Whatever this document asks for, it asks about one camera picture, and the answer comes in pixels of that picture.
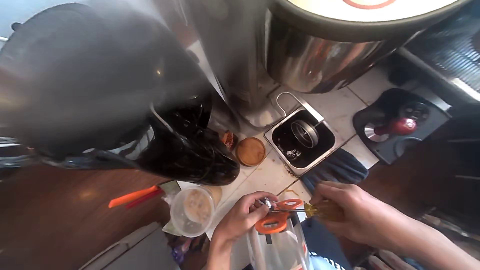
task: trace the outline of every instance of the stainless steel pot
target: stainless steel pot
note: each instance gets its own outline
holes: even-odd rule
[[[416,32],[468,1],[453,0],[443,8],[400,20],[351,22],[314,14],[289,0],[275,0],[265,16],[264,66],[277,82],[299,92],[342,88]]]
[[[363,74],[374,59],[389,53],[380,50],[384,41],[327,40],[308,35],[275,16],[267,23],[265,68],[273,79],[299,92],[325,93],[342,88]],[[397,46],[407,39],[399,40]]]

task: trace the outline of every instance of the red tamper handle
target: red tamper handle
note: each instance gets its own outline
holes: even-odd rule
[[[377,135],[391,134],[391,135],[409,135],[417,130],[417,122],[411,118],[397,118],[384,126],[377,126],[373,132]]]

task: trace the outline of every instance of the wooden surface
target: wooden surface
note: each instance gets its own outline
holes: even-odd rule
[[[245,166],[257,166],[266,156],[265,145],[255,137],[249,137],[239,142],[237,158]]]
[[[78,269],[141,226],[166,224],[159,196],[108,208],[113,198],[165,181],[137,170],[20,169],[0,183],[0,269]]]

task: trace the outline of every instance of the round wooden coaster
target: round wooden coaster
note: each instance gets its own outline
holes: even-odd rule
[[[237,146],[237,158],[245,166],[256,166],[262,163],[265,156],[265,145],[257,138],[246,138]]]

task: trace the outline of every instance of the orange scissors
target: orange scissors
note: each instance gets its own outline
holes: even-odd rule
[[[293,210],[303,205],[301,199],[288,199],[276,203],[275,210]],[[287,227],[288,212],[268,213],[255,223],[255,229],[262,234],[279,233]]]

